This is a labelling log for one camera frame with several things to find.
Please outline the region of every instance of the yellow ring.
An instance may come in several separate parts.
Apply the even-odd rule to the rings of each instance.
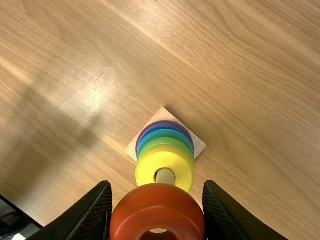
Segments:
[[[160,169],[170,169],[175,185],[189,192],[195,181],[194,161],[179,147],[169,144],[157,145],[146,151],[137,162],[135,179],[138,187],[156,182]]]

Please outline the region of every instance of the ring hole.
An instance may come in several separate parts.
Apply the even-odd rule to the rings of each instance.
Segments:
[[[166,231],[168,230],[163,228],[155,228],[155,229],[151,229],[149,232],[154,234],[162,234],[162,233],[165,233]]]
[[[155,228],[147,231],[142,235],[140,240],[178,240],[177,237],[169,230],[162,228]]]

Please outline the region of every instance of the table surface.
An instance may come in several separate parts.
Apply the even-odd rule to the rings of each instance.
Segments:
[[[42,225],[102,180],[166,107],[213,180],[289,239],[320,235],[316,0],[0,1],[0,193]]]

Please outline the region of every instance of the purple ring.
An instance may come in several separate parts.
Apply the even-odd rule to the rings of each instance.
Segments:
[[[191,147],[192,147],[192,151],[195,150],[194,141],[192,140],[192,137],[191,137],[190,133],[182,125],[180,125],[179,123],[177,123],[175,121],[162,120],[162,121],[153,122],[150,125],[148,125],[145,129],[142,130],[142,132],[138,136],[138,139],[137,139],[136,144],[135,144],[135,152],[138,151],[138,146],[139,146],[141,140],[144,138],[144,136],[146,134],[148,134],[148,131],[150,129],[153,129],[153,128],[156,128],[156,127],[161,127],[161,126],[167,126],[167,125],[179,129],[185,135],[185,137],[190,141]]]

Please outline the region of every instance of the rainbow stacking rings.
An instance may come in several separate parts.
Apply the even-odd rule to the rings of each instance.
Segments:
[[[160,169],[174,173],[175,185],[188,192],[195,180],[194,143],[189,132],[173,121],[157,121],[147,126],[136,142],[138,186],[156,182]]]

